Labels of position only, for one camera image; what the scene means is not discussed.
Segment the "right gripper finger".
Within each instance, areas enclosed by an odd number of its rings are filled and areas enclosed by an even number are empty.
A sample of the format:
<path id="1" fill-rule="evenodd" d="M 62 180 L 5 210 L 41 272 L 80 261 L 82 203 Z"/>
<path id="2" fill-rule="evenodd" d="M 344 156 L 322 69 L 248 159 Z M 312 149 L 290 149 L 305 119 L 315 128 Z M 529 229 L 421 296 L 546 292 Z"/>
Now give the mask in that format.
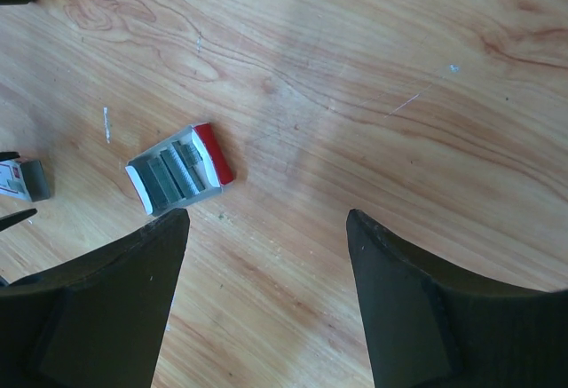
<path id="1" fill-rule="evenodd" d="M 190 227 L 174 209 L 135 232 L 1 283 L 3 387 L 149 387 Z"/>
<path id="2" fill-rule="evenodd" d="M 565 291 L 473 273 L 361 210 L 346 232 L 376 386 L 566 386 Z"/>

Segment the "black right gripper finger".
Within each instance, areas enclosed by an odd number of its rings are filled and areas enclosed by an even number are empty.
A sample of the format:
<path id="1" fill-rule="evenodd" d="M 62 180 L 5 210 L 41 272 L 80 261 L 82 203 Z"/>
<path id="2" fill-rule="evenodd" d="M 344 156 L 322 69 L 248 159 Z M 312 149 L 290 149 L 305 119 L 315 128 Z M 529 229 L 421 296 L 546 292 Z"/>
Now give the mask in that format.
<path id="1" fill-rule="evenodd" d="M 18 223 L 33 217 L 37 209 L 21 210 L 0 218 L 0 231 L 4 231 Z"/>
<path id="2" fill-rule="evenodd" d="M 1 152 L 0 153 L 0 162 L 18 159 L 19 157 L 20 157 L 20 154 L 17 153 L 17 152 Z"/>

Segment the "red white staple box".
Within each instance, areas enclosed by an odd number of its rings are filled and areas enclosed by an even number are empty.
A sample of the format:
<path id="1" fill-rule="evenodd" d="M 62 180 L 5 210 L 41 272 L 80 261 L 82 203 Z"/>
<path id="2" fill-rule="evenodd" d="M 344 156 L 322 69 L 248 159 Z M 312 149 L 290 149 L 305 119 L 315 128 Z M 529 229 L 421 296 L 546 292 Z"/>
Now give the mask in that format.
<path id="1" fill-rule="evenodd" d="M 40 202 L 51 197 L 43 165 L 37 159 L 15 159 L 1 162 L 1 194 L 27 202 Z"/>

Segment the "small white staple tray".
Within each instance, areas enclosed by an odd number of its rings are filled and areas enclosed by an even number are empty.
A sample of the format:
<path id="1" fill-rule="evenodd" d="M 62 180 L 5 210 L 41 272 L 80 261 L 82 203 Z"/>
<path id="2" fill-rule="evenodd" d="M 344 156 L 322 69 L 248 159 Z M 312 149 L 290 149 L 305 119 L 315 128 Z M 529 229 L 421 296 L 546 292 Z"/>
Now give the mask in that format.
<path id="1" fill-rule="evenodd" d="M 235 180 L 211 123 L 197 123 L 148 148 L 125 170 L 147 215 L 159 217 L 219 195 Z"/>

